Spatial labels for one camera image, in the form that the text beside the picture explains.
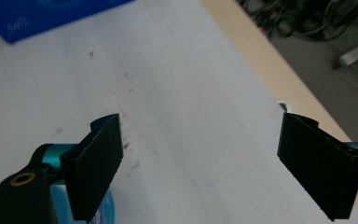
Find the gray floor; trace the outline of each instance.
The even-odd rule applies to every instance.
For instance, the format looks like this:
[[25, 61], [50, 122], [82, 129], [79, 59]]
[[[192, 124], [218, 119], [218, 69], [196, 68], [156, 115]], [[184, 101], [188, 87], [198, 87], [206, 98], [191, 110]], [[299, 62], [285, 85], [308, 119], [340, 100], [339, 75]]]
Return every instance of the gray floor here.
[[358, 63], [332, 69], [338, 55], [358, 45], [358, 25], [329, 43], [278, 36], [271, 42], [351, 140], [358, 141]]

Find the blue box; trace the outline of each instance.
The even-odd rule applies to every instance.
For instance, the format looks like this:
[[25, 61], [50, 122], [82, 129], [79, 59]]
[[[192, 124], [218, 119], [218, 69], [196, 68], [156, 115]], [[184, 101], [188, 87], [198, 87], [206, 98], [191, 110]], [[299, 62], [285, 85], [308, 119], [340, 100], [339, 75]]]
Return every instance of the blue box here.
[[0, 0], [0, 36], [13, 43], [130, 0]]

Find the white tabletop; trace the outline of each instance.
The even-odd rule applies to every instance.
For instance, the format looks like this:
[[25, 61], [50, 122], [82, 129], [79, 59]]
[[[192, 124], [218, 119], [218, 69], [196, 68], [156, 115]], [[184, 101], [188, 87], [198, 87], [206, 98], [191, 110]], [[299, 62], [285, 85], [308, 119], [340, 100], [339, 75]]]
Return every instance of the white tabletop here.
[[276, 155], [281, 109], [199, 2], [139, 0], [0, 39], [0, 181], [112, 113], [117, 223], [330, 223]]

